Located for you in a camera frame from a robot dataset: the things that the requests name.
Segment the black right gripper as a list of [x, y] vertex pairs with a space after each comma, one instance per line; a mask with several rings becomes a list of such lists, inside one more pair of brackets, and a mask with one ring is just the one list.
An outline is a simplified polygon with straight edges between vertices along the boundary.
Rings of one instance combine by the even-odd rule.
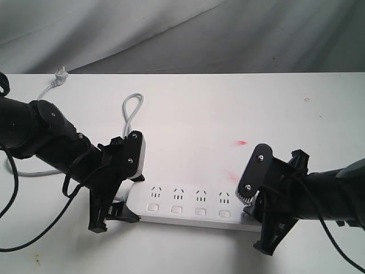
[[291, 153], [289, 162], [272, 157], [255, 205], [243, 209], [245, 220], [259, 221], [261, 238], [254, 248], [272, 255], [279, 243], [297, 223], [290, 189], [294, 178], [308, 172], [309, 155], [302, 150]]

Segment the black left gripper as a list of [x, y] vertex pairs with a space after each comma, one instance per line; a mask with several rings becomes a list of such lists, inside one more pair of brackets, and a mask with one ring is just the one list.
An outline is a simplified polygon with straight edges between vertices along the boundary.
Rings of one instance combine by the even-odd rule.
[[[123, 173], [123, 150], [126, 138], [113, 138], [109, 145], [99, 144], [88, 153], [88, 158], [92, 159], [94, 164], [92, 172], [88, 175], [90, 191], [88, 229], [92, 232], [105, 232], [107, 220], [126, 223], [140, 221], [140, 216], [132, 212], [125, 202], [114, 201], [122, 182], [127, 180]], [[144, 182], [144, 175], [136, 177], [135, 181]]]

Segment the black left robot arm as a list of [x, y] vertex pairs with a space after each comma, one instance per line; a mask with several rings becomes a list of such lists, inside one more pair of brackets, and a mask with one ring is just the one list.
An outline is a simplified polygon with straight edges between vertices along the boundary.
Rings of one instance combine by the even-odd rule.
[[140, 131], [94, 146], [77, 132], [56, 105], [46, 100], [23, 103], [1, 98], [1, 143], [17, 159], [36, 156], [65, 174], [62, 187], [70, 197], [71, 179], [90, 194], [88, 229], [107, 230], [107, 220], [136, 223], [139, 216], [125, 202], [114, 202], [122, 181], [142, 182], [145, 140]]

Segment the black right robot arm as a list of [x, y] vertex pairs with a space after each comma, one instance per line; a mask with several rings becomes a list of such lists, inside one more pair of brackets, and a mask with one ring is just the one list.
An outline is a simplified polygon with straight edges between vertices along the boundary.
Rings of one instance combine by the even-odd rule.
[[237, 186], [244, 212], [261, 224], [255, 249], [272, 255], [298, 220], [331, 220], [364, 228], [364, 160], [326, 172], [308, 170], [309, 155], [284, 162], [267, 144], [255, 147]]

